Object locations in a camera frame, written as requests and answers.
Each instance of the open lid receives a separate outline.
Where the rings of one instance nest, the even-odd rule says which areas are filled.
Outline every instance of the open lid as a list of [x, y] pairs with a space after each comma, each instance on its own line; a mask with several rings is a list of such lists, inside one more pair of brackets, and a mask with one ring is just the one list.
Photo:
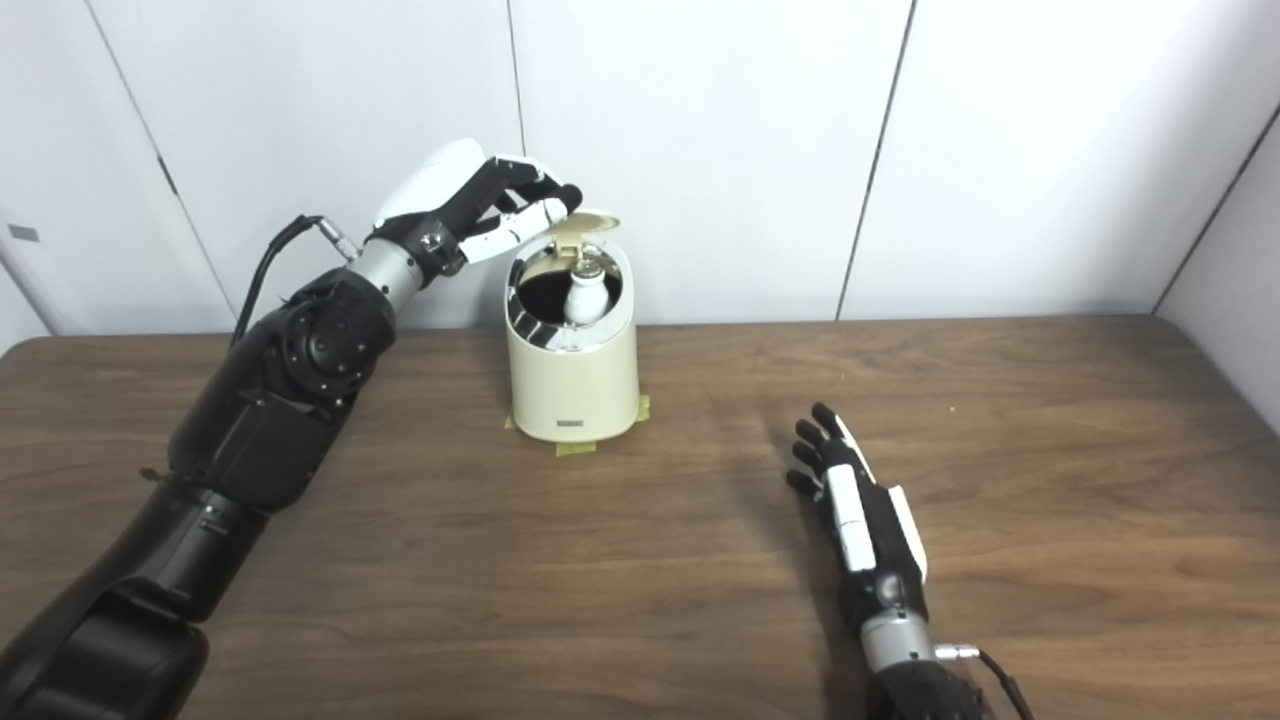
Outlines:
[[547, 231], [547, 234], [595, 234], [612, 231], [622, 220], [605, 213], [604, 210], [588, 210], [580, 208], [572, 215], [561, 220], [556, 227]]

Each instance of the robotic hand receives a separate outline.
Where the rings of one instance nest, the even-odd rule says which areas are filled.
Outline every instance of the robotic hand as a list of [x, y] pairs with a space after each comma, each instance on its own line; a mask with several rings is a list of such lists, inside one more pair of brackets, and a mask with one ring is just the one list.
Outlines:
[[791, 451], [813, 474], [787, 471], [812, 497], [840, 556], [840, 611], [872, 671], [868, 720], [980, 720], [982, 696], [943, 660], [978, 659], [1000, 678], [1021, 720], [1033, 720], [1012, 678], [973, 646], [933, 644], [924, 603], [928, 564], [901, 487], [876, 482], [858, 441], [823, 404], [796, 423]]
[[[463, 140], [392, 195], [362, 250], [321, 217], [293, 220], [259, 266], [227, 359], [169, 441], [169, 473], [154, 478], [115, 543], [0, 652], [0, 717], [173, 719], [209, 653], [193, 623], [214, 612], [270, 516], [302, 496], [396, 341], [397, 310], [581, 201], [538, 161], [486, 160]], [[270, 259], [311, 227], [347, 265], [246, 334]]]

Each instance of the wall seam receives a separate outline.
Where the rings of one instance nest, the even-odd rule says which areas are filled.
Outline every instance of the wall seam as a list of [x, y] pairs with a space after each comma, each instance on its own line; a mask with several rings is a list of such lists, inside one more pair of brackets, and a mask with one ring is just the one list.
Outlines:
[[1244, 161], [1240, 163], [1239, 169], [1235, 170], [1235, 177], [1233, 177], [1231, 182], [1226, 184], [1226, 190], [1222, 191], [1222, 196], [1217, 199], [1217, 204], [1213, 206], [1213, 210], [1208, 214], [1208, 218], [1204, 220], [1204, 224], [1201, 227], [1199, 232], [1196, 233], [1196, 240], [1193, 240], [1192, 246], [1187, 249], [1187, 255], [1183, 256], [1183, 261], [1178, 264], [1178, 269], [1174, 270], [1172, 277], [1169, 278], [1169, 284], [1165, 286], [1165, 291], [1160, 293], [1160, 299], [1156, 300], [1156, 304], [1151, 307], [1152, 315], [1160, 311], [1160, 306], [1165, 304], [1165, 300], [1169, 297], [1169, 292], [1174, 290], [1174, 284], [1178, 282], [1178, 278], [1181, 277], [1183, 270], [1187, 269], [1187, 264], [1190, 263], [1192, 255], [1196, 254], [1196, 250], [1199, 247], [1201, 241], [1204, 240], [1204, 236], [1208, 234], [1210, 228], [1213, 227], [1213, 222], [1217, 220], [1219, 213], [1222, 211], [1222, 208], [1226, 205], [1226, 201], [1231, 196], [1231, 192], [1235, 191], [1236, 183], [1240, 182], [1240, 178], [1244, 177], [1245, 170], [1249, 169], [1249, 163], [1253, 161], [1253, 156], [1257, 155], [1258, 149], [1262, 147], [1262, 142], [1267, 138], [1267, 135], [1271, 132], [1272, 126], [1275, 126], [1277, 117], [1280, 117], [1280, 104], [1277, 104], [1275, 110], [1271, 111], [1271, 117], [1267, 118], [1266, 124], [1262, 126], [1262, 133], [1258, 135], [1257, 140], [1253, 141], [1253, 146], [1249, 147], [1248, 154], [1244, 155]]
[[911, 23], [915, 20], [915, 4], [906, 12], [906, 24], [902, 27], [902, 44], [897, 49], [897, 61], [893, 64], [893, 79], [888, 86], [888, 97], [884, 101], [884, 117], [881, 119], [879, 135], [876, 137], [876, 152], [872, 155], [872, 167], [867, 173], [867, 190], [863, 192], [863, 205], [858, 210], [858, 224], [854, 227], [854, 242], [849, 247], [849, 263], [845, 265], [845, 282], [840, 286], [840, 300], [836, 301], [836, 320], [845, 307], [845, 295], [849, 292], [849, 278], [854, 274], [854, 256], [858, 254], [858, 241], [863, 236], [863, 222], [867, 219], [867, 208], [870, 204], [872, 186], [876, 184], [876, 169], [879, 167], [881, 150], [884, 147], [884, 132], [888, 129], [890, 114], [893, 111], [893, 96], [897, 94], [897, 81], [902, 74], [902, 60], [906, 58], [906, 44], [911, 38]]

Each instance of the yellow tape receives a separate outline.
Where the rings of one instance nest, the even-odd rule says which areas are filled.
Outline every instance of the yellow tape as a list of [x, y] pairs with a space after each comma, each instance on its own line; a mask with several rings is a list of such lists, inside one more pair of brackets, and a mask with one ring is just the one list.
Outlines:
[[588, 452], [595, 452], [594, 442], [557, 442], [556, 443], [556, 457], [563, 457], [566, 455], [585, 455]]

